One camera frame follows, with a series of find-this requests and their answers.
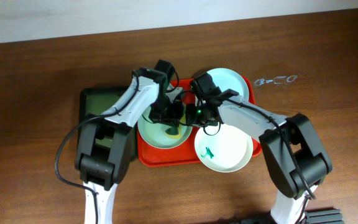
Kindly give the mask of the pale green plate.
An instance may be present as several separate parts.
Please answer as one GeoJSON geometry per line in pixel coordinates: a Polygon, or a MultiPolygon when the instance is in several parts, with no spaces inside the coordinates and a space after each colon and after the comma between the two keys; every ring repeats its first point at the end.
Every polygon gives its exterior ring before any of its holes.
{"type": "MultiPolygon", "coordinates": [[[[179,93],[178,96],[173,98],[174,101],[178,100],[183,103],[183,97],[189,95],[189,91],[183,91],[179,93]]],[[[193,128],[191,126],[186,126],[185,133],[180,139],[171,139],[165,135],[165,130],[169,128],[169,126],[160,123],[153,123],[148,119],[148,115],[150,113],[150,106],[144,111],[141,118],[138,120],[138,131],[142,137],[142,139],[149,145],[156,147],[158,149],[172,149],[183,144],[188,137],[190,136],[193,128]]]]}

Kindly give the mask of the pale blue plate top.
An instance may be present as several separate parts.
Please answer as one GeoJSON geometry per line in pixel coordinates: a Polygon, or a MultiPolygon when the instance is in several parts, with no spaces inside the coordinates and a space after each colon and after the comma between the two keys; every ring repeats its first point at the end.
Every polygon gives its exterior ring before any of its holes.
{"type": "Polygon", "coordinates": [[[242,102],[251,98],[246,79],[228,68],[208,70],[194,78],[190,85],[197,99],[214,106],[229,100],[242,102]]]}

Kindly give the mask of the white plate bottom right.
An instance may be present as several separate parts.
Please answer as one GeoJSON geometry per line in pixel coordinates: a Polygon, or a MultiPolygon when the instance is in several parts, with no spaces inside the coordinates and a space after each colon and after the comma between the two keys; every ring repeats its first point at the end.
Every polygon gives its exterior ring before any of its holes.
{"type": "Polygon", "coordinates": [[[198,159],[216,172],[235,172],[243,168],[252,157],[252,138],[240,129],[221,124],[197,131],[194,140],[198,159]]]}

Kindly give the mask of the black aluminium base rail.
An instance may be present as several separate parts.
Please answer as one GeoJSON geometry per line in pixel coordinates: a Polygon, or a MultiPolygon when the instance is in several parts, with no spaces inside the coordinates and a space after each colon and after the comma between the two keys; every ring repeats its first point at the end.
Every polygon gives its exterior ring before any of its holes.
{"type": "MultiPolygon", "coordinates": [[[[242,220],[228,221],[235,224],[274,224],[276,221],[271,216],[247,218],[242,220]]],[[[345,224],[340,209],[325,209],[306,211],[304,217],[298,222],[301,224],[345,224]]]]}

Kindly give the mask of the yellow green scrub sponge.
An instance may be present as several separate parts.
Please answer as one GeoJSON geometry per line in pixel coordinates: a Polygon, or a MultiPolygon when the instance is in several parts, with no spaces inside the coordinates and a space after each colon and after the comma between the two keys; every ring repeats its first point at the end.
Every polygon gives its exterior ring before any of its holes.
{"type": "Polygon", "coordinates": [[[185,133],[186,126],[184,124],[186,124],[185,117],[181,120],[174,121],[173,126],[165,130],[165,135],[171,139],[180,139],[185,133]]]}

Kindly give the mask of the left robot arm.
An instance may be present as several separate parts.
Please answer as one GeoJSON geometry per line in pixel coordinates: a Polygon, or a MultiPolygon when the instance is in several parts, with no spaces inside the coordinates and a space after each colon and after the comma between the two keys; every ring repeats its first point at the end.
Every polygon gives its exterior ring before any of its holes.
{"type": "Polygon", "coordinates": [[[111,223],[117,186],[129,168],[134,127],[143,113],[150,120],[178,127],[183,103],[169,96],[175,67],[159,60],[154,68],[132,71],[132,81],[123,95],[101,114],[89,114],[79,124],[75,169],[86,192],[85,223],[111,223]]]}

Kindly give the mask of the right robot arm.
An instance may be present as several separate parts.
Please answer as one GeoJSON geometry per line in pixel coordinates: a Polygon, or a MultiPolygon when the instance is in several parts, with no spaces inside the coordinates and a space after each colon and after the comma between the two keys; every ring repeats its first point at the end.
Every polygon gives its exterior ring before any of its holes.
{"type": "Polygon", "coordinates": [[[266,111],[243,99],[238,92],[221,91],[204,73],[190,82],[199,103],[190,114],[194,124],[228,124],[256,139],[278,192],[268,217],[260,223],[342,223],[338,209],[305,210],[314,191],[332,171],[328,156],[311,121],[303,114],[292,117],[266,111]]]}

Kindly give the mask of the dark green rectangular tray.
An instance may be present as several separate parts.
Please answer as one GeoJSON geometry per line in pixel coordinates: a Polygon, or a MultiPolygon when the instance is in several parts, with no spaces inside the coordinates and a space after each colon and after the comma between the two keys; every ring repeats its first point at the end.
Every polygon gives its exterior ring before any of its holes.
{"type": "MultiPolygon", "coordinates": [[[[79,122],[84,120],[88,114],[99,115],[106,111],[124,94],[128,86],[116,86],[116,87],[104,87],[102,88],[85,88],[80,93],[80,108],[79,108],[79,122]]],[[[129,141],[126,143],[126,147],[131,149],[130,161],[134,161],[137,158],[137,128],[134,127],[130,133],[129,141]]],[[[110,147],[112,139],[104,138],[103,140],[96,140],[96,143],[110,147]]]]}

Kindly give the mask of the red plastic tray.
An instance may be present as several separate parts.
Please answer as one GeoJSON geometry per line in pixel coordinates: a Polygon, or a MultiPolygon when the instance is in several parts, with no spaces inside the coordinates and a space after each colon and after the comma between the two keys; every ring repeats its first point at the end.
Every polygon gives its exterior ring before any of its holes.
{"type": "MultiPolygon", "coordinates": [[[[250,81],[243,76],[250,87],[251,98],[250,103],[255,103],[254,93],[251,89],[250,81]]],[[[182,79],[179,81],[179,89],[190,90],[191,78],[182,79]]],[[[149,167],[163,167],[163,166],[174,166],[184,164],[200,163],[198,156],[195,153],[194,140],[199,128],[193,128],[188,139],[181,145],[172,149],[158,149],[147,144],[141,137],[138,126],[137,126],[137,152],[140,161],[149,167]]],[[[260,143],[252,138],[254,144],[254,150],[252,157],[258,156],[262,152],[260,143]]]]}

